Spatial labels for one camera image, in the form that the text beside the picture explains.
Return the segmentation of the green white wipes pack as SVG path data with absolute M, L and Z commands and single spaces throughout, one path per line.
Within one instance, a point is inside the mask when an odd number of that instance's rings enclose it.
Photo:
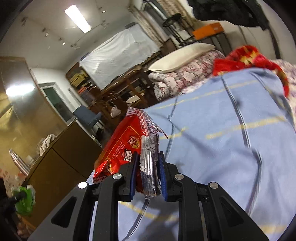
M 13 197 L 17 201 L 15 204 L 16 212 L 23 216 L 30 216 L 36 203 L 36 191 L 32 185 L 20 186 L 12 190 Z

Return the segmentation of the red snack bag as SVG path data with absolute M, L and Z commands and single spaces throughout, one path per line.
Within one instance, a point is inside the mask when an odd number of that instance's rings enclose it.
M 100 183 L 118 173 L 119 168 L 130 163 L 133 154 L 137 153 L 138 191 L 149 198 L 160 195 L 161 184 L 157 171 L 160 133 L 165 132 L 144 110 L 129 107 L 97 159 L 93 183 Z

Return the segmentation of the brown wooden cabinet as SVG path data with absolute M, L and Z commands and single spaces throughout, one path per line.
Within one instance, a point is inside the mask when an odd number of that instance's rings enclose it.
M 36 228 L 80 182 L 86 181 L 102 148 L 73 123 L 50 144 L 32 166 L 23 185 L 36 191 L 35 205 L 25 221 Z

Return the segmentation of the blue checked bed sheet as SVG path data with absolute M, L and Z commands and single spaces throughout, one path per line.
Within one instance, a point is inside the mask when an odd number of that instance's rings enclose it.
M 273 72 L 229 72 L 145 111 L 162 129 L 168 163 L 195 182 L 217 182 L 269 240 L 285 240 L 295 217 L 295 127 Z

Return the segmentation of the blue chair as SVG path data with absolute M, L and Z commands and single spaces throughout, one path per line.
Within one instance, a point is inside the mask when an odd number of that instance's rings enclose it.
M 83 105 L 75 109 L 73 114 L 77 117 L 79 123 L 81 123 L 81 125 L 91 133 L 95 133 L 93 128 L 102 118 L 101 112 L 95 114 L 93 111 Z

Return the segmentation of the wooden chair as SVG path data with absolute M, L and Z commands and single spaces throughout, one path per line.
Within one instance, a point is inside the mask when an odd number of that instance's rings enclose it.
M 141 65 L 112 80 L 95 97 L 94 106 L 103 115 L 103 124 L 114 130 L 128 107 L 147 108 L 155 100 L 153 83 Z

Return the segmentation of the floral quilt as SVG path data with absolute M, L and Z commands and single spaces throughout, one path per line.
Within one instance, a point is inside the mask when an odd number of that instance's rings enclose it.
M 211 50 L 173 72 L 151 72 L 148 78 L 154 84 L 156 99 L 164 101 L 198 89 L 213 77 L 215 60 L 224 58 L 221 52 Z

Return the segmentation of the red patterned blanket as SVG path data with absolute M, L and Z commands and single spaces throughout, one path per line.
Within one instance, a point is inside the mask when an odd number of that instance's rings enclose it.
M 288 97 L 290 88 L 287 75 L 279 65 L 267 59 L 252 45 L 244 45 L 233 50 L 225 59 L 215 59 L 212 74 L 213 76 L 218 76 L 226 72 L 238 71 L 246 68 L 263 68 L 273 71 L 281 80 L 285 97 Z

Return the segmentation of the white plastic cover sheet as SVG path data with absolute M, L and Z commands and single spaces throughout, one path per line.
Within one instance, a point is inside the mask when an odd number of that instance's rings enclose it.
M 90 52 L 79 62 L 94 83 L 104 89 L 117 76 L 160 51 L 139 24 L 125 29 Z

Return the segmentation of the white pillow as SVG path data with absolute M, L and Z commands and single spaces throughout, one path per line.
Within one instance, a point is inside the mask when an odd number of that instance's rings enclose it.
M 177 49 L 149 66 L 148 70 L 155 73 L 170 73 L 180 69 L 197 57 L 215 49 L 214 45 L 194 43 Z

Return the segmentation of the orange box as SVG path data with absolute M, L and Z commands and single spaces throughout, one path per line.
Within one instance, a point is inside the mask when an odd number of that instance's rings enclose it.
M 194 30 L 193 35 L 196 38 L 196 40 L 201 40 L 222 32 L 224 32 L 224 28 L 219 22 L 217 22 L 205 25 L 201 28 Z

